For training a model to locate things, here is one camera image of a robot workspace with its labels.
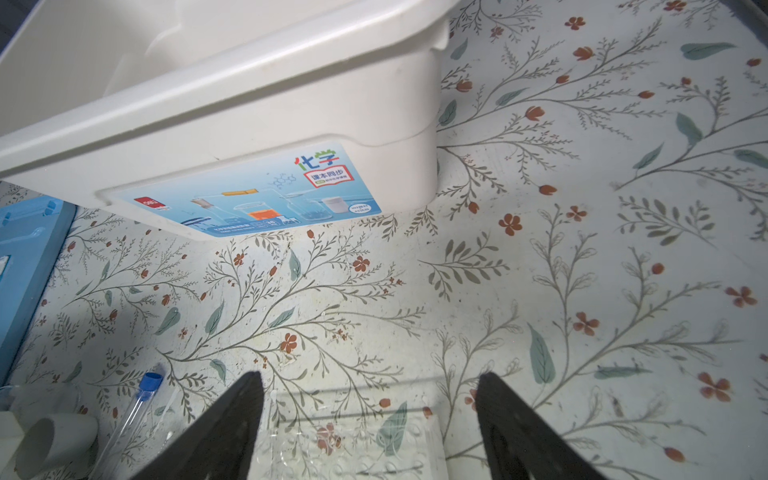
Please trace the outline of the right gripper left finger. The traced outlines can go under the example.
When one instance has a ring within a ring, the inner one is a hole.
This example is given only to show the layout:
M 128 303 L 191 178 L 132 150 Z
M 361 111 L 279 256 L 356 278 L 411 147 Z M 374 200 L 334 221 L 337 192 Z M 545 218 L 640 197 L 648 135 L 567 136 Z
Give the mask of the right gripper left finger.
M 261 374 L 243 374 L 135 479 L 245 479 L 264 408 Z

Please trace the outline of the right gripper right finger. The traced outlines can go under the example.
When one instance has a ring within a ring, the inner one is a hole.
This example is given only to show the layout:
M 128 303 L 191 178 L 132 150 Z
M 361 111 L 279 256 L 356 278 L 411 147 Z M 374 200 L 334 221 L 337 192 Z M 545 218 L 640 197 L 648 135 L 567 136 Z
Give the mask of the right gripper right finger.
M 604 478 L 495 373 L 479 377 L 475 405 L 493 479 Z

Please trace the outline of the blue capped test tube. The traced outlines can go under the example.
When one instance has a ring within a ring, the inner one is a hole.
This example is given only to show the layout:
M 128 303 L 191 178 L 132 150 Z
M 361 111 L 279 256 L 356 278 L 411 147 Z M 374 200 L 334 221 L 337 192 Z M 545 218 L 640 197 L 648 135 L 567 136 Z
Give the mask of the blue capped test tube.
M 120 463 L 123 452 L 141 426 L 156 393 L 163 383 L 163 379 L 163 375 L 159 373 L 147 372 L 144 374 L 125 414 L 103 447 L 89 479 L 114 478 L 114 473 Z

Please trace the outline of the clear test tube rack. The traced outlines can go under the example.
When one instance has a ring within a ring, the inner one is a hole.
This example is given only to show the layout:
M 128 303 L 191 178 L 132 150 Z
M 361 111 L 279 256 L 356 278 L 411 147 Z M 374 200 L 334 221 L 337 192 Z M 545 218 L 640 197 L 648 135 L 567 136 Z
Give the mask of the clear test tube rack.
M 271 394 L 249 479 L 447 479 L 438 417 L 423 402 L 384 397 L 344 410 L 331 391 L 302 401 Z

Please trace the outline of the blue plastic lid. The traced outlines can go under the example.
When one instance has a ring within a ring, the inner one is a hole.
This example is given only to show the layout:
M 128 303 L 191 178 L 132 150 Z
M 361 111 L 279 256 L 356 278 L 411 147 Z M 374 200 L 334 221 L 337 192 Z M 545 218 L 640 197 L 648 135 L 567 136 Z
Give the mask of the blue plastic lid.
M 1 209 L 1 382 L 5 383 L 77 207 L 41 196 Z

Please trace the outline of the white plastic storage bin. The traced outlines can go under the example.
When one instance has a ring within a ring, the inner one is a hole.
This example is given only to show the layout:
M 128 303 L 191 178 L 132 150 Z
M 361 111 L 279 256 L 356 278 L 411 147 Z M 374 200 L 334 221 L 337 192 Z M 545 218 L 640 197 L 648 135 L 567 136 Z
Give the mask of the white plastic storage bin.
M 41 1 L 1 177 L 191 239 L 426 206 L 450 1 Z

